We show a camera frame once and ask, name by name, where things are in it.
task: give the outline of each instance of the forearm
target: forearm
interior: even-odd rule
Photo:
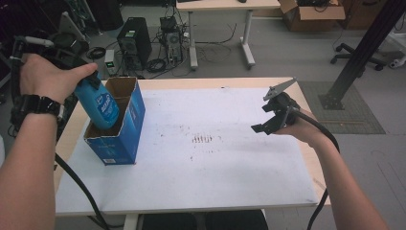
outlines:
[[[53,229],[56,117],[27,115],[0,173],[0,229]]]
[[[337,229],[387,229],[334,145],[323,138],[314,149],[323,169]]]

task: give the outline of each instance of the gray carpet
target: gray carpet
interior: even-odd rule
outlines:
[[[325,95],[333,82],[299,81],[304,96],[317,120],[331,133],[337,134],[385,134],[371,110],[355,86],[351,86],[341,101],[344,110],[323,109],[319,95]]]

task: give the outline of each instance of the table leg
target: table leg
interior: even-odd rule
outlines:
[[[248,35],[250,34],[252,16],[253,10],[247,11],[247,18],[245,19],[244,37],[241,38],[241,45],[242,49],[244,50],[245,57],[247,58],[248,67],[255,65],[253,54],[251,53],[250,46],[248,45]]]
[[[127,214],[125,216],[123,230],[136,230],[138,224],[138,214]]]
[[[197,64],[197,54],[196,54],[196,44],[194,43],[194,31],[193,31],[193,12],[189,11],[189,39],[191,44],[189,46],[189,54],[191,57],[191,69],[196,70],[198,67]]]

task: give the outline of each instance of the hand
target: hand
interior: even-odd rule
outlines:
[[[81,79],[93,74],[98,68],[96,63],[91,63],[71,70],[60,70],[39,55],[27,54],[23,59],[25,64],[21,67],[21,94],[49,97],[60,104],[72,94]]]
[[[312,113],[302,108],[301,112],[316,120]],[[328,139],[317,127],[303,120],[302,118],[297,118],[295,124],[281,128],[280,130],[274,132],[274,134],[292,135],[298,140],[308,143],[311,147],[314,147],[318,142],[324,142],[326,139]]]

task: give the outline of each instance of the finger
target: finger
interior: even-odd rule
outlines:
[[[96,63],[90,63],[90,64],[81,65],[80,67],[71,69],[70,72],[76,78],[78,78],[78,80],[81,80],[81,79],[93,74],[97,69],[98,69],[98,65]]]

